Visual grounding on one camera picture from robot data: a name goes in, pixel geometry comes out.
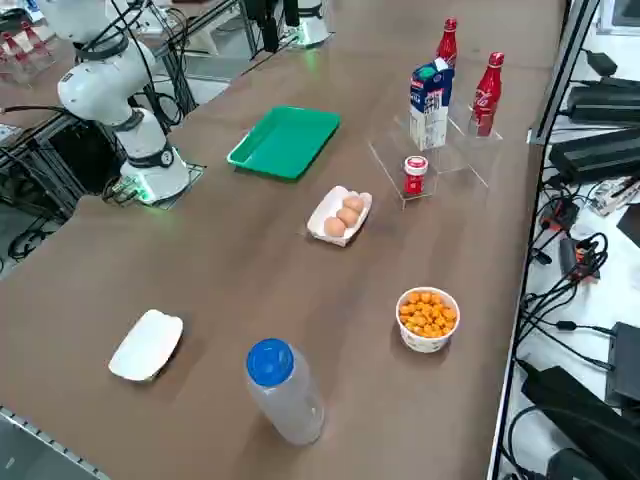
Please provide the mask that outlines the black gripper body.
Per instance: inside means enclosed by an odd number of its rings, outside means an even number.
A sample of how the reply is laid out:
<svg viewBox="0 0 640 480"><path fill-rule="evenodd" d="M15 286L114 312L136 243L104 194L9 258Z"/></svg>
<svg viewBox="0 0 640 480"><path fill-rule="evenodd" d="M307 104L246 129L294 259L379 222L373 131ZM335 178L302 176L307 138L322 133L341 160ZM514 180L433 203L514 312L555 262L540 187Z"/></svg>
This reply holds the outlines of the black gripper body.
<svg viewBox="0 0 640 480"><path fill-rule="evenodd" d="M274 0L255 0L253 4L254 20L262 33L264 50L269 53L275 53L279 46L275 8Z"/></svg>

